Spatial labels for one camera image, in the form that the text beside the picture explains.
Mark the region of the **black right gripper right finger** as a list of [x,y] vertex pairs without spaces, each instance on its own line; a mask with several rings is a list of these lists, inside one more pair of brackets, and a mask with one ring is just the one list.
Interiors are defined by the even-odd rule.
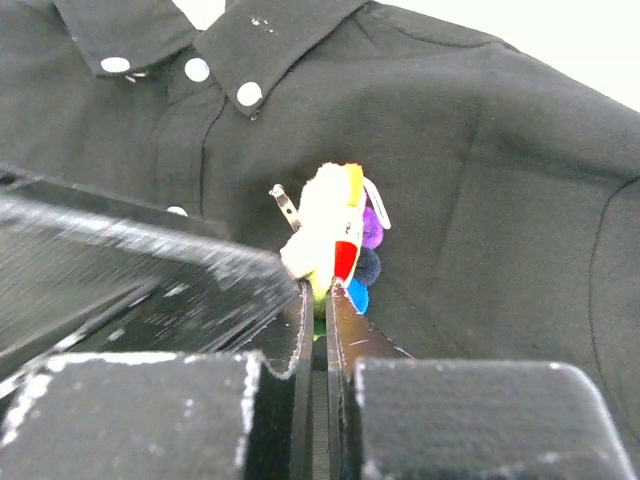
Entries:
[[350,444],[353,372],[360,357],[409,358],[411,355],[359,313],[347,288],[336,280],[326,298],[328,448],[330,477],[352,479]]

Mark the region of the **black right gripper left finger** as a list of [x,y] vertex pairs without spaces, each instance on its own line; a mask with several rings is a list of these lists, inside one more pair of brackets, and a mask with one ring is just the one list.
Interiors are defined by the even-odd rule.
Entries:
[[1,475],[305,479],[308,286],[174,213],[1,172]]

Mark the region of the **colourful flower plush brooch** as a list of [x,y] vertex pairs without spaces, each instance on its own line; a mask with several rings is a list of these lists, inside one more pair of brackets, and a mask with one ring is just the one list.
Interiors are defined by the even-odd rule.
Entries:
[[309,283],[314,338],[326,335],[326,299],[334,283],[346,288],[355,310],[369,308],[369,288],[381,273],[376,249],[391,228],[384,202],[357,163],[324,163],[302,187],[295,204],[276,184],[270,195],[293,230],[280,249],[288,273]]

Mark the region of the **black button-up shirt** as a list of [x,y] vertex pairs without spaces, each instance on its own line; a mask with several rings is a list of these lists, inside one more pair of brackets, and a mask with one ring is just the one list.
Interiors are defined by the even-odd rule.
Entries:
[[489,34],[375,1],[5,1],[1,159],[218,220],[357,162],[392,229],[370,319],[420,357],[555,360],[639,456],[639,116]]

